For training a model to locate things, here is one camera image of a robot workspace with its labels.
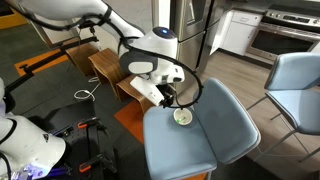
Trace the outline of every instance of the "white robot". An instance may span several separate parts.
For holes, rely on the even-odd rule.
[[[119,53],[122,68],[132,74],[141,75],[131,84],[155,105],[164,102],[164,96],[156,85],[184,81],[181,68],[184,65],[174,60],[177,53],[177,38],[167,28],[157,27],[144,35],[112,11],[102,0],[14,0],[14,2],[47,19],[82,18],[99,24],[106,31],[109,30],[108,26],[113,27],[122,39],[127,39]],[[1,80],[0,98],[4,96],[3,89]],[[45,177],[62,157],[65,148],[63,139],[47,134],[22,116],[5,113],[5,104],[3,101],[0,102],[0,153],[8,159],[12,171],[27,169],[33,173],[33,179]],[[5,162],[7,161],[4,161],[4,158],[0,159],[0,179],[8,178]]]

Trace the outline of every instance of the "small white cup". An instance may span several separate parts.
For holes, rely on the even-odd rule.
[[[182,110],[181,108],[177,108],[173,112],[173,118],[176,123],[178,123],[179,125],[185,126],[191,123],[192,113],[186,108],[183,108]]]

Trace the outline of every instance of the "wooden table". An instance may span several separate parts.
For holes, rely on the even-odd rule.
[[[117,83],[117,91],[118,91],[118,95],[119,98],[125,98],[126,96],[131,96],[134,99],[136,99],[137,101],[139,101],[140,105],[141,105],[141,109],[143,111],[143,114],[145,112],[147,112],[147,110],[154,106],[154,104],[149,101],[145,96],[143,96],[140,92],[138,92],[135,88],[133,88],[130,84],[130,82],[133,80],[133,78],[135,77],[135,75],[130,75],[127,78],[125,78],[124,80],[120,81],[119,83]]]
[[[96,76],[101,83],[110,82],[112,90],[118,100],[129,96],[139,101],[143,113],[154,106],[146,97],[134,89],[130,82],[135,77],[127,75],[120,67],[119,59],[110,49],[105,49],[89,57]]]
[[[69,44],[79,41],[79,38],[70,39],[63,44]],[[94,75],[94,71],[91,67],[89,56],[99,52],[99,50],[93,47],[91,44],[82,44],[80,46],[70,48],[66,50],[66,53],[71,60],[71,62],[77,66],[77,68],[85,75]]]
[[[115,96],[119,99],[115,86],[128,75],[120,68],[118,56],[110,49],[105,49],[90,56],[89,59],[99,81],[101,83],[110,82]]]

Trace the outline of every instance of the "chair seat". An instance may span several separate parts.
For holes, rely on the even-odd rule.
[[[144,142],[152,179],[183,179],[213,171],[217,166],[193,110],[189,109],[193,120],[186,126],[174,121],[174,110],[152,107],[144,116]]]
[[[320,135],[320,92],[286,90],[269,91],[266,95],[297,132]]]

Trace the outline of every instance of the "round object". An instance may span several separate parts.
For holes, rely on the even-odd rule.
[[[316,19],[313,21],[314,24],[318,24],[320,22],[320,19]]]
[[[173,112],[173,118],[180,125],[190,124],[192,121],[192,113],[186,108],[178,108]]]

